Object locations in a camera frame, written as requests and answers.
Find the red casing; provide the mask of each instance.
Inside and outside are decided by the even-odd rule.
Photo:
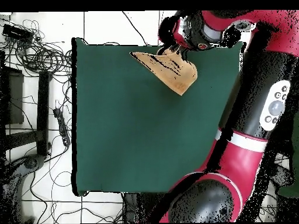
[[[267,143],[267,140],[247,136],[236,131],[234,134],[246,137],[247,141],[250,139],[256,141],[257,143],[263,142],[265,146]],[[206,168],[207,162],[211,156],[216,142],[217,141],[214,140],[212,148],[202,166],[200,166],[200,168],[194,172],[202,172]],[[219,174],[210,173],[204,175],[198,180],[201,181],[206,179],[215,179],[228,187],[234,199],[234,210],[232,213],[231,222],[235,222],[246,201],[251,196],[256,172],[263,157],[263,151],[251,151],[240,146],[243,146],[242,143],[229,142],[220,160],[221,169],[218,171]],[[173,187],[175,187],[187,176],[188,174],[179,180]],[[168,223],[168,212],[160,220],[160,223]]]

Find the tangled wires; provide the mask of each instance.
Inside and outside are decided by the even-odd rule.
[[[27,22],[30,23],[30,28],[25,26]],[[19,62],[16,65],[24,67],[26,72],[49,71],[53,75],[61,76],[62,74],[59,72],[64,73],[66,68],[71,67],[71,50],[64,54],[63,50],[55,43],[43,42],[45,35],[40,31],[37,21],[24,20],[23,25],[13,24],[12,26],[33,34],[31,43],[5,37],[5,42],[2,43],[4,46],[1,47],[9,49],[8,56],[16,56]]]

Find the white stripe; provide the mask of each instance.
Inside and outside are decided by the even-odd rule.
[[[217,130],[215,139],[219,140],[220,136],[221,136],[221,131]],[[231,141],[229,142],[240,148],[247,149],[249,151],[255,151],[255,152],[264,152],[267,145],[267,142],[265,141],[250,139],[245,136],[239,135],[237,133],[233,133],[231,137]]]
[[[221,178],[224,178],[225,180],[229,181],[229,182],[232,184],[232,186],[233,186],[233,187],[235,188],[235,190],[237,191],[238,196],[239,196],[239,199],[240,199],[240,211],[239,211],[239,214],[238,214],[238,216],[240,216],[240,214],[241,214],[241,212],[242,212],[242,210],[243,210],[243,209],[242,209],[242,208],[243,208],[243,197],[242,197],[242,194],[241,194],[239,188],[237,187],[237,185],[236,185],[234,182],[232,182],[228,177],[224,176],[223,174],[220,174],[220,173],[207,173],[207,174],[215,174],[215,175],[218,175],[218,176],[220,176]]]

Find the black stand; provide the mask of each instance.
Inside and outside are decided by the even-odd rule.
[[[41,168],[51,148],[48,143],[48,94],[51,74],[39,73],[37,130],[5,135],[10,102],[9,81],[3,76],[5,53],[0,52],[0,223],[23,223],[22,187],[25,177]],[[37,154],[5,164],[5,151],[36,142]]]

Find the button panel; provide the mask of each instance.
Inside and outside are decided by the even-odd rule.
[[[265,131],[274,129],[279,117],[284,113],[285,102],[290,91],[290,82],[280,80],[270,88],[262,114],[260,115],[260,125]]]

